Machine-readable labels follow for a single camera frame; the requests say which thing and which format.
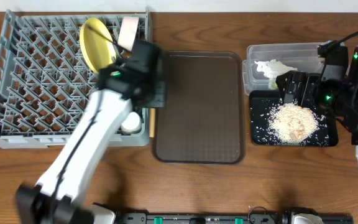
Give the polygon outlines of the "yellow plate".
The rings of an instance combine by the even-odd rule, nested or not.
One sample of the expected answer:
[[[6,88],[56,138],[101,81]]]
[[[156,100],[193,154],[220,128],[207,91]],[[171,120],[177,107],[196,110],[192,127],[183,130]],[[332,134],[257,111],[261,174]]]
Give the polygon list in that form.
[[[116,59],[108,28],[99,19],[89,18],[80,29],[80,49],[87,66],[99,73]]]

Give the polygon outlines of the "pink bowl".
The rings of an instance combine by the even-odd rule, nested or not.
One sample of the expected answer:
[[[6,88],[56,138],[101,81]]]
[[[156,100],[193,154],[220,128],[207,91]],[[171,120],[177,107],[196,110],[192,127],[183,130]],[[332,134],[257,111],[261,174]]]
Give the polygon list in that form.
[[[138,17],[126,16],[122,20],[117,44],[130,52],[134,45],[138,24]]]

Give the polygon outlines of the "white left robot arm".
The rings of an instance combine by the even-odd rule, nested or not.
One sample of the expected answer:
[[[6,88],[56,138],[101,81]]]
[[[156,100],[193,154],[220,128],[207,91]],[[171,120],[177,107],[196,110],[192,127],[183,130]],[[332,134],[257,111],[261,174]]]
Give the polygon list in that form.
[[[160,68],[110,65],[99,72],[80,122],[52,165],[34,187],[20,185],[15,195],[21,223],[114,223],[103,206],[83,208],[92,176],[113,134],[133,107],[162,107],[165,97]]]

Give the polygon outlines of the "white green cup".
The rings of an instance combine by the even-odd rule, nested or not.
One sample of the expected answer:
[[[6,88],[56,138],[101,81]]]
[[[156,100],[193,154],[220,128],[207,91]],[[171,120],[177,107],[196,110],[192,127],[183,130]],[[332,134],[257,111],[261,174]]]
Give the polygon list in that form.
[[[121,131],[125,134],[139,133],[142,127],[142,120],[135,111],[130,112],[125,121],[121,124]]]

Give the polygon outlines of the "wooden chopstick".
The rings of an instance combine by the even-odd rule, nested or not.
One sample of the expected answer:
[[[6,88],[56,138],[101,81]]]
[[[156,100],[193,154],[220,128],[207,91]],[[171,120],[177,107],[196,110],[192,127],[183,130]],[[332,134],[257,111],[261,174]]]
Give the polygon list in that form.
[[[155,136],[155,108],[149,109],[149,136],[154,138]]]

